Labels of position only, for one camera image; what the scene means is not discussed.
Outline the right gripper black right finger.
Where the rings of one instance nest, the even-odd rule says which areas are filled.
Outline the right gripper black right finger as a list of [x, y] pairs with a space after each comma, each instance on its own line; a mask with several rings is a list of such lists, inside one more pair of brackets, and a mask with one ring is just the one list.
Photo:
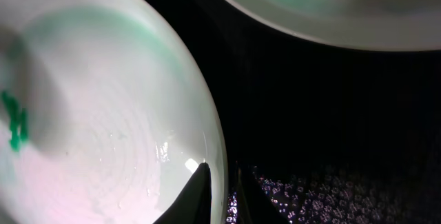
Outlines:
[[247, 167], [236, 165], [239, 216], [244, 224], [288, 224], [261, 190]]

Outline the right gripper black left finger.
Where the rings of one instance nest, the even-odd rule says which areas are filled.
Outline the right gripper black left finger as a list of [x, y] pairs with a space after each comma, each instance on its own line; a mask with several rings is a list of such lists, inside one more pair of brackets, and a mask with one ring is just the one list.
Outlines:
[[210, 224], [211, 171], [201, 163], [172, 205], [154, 224]]

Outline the pale green plate bottom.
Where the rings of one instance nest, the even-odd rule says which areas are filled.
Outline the pale green plate bottom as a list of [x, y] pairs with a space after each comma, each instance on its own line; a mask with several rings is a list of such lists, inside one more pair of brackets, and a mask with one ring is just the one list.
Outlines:
[[1, 222], [154, 223], [227, 155], [193, 56], [145, 0], [1, 0]]

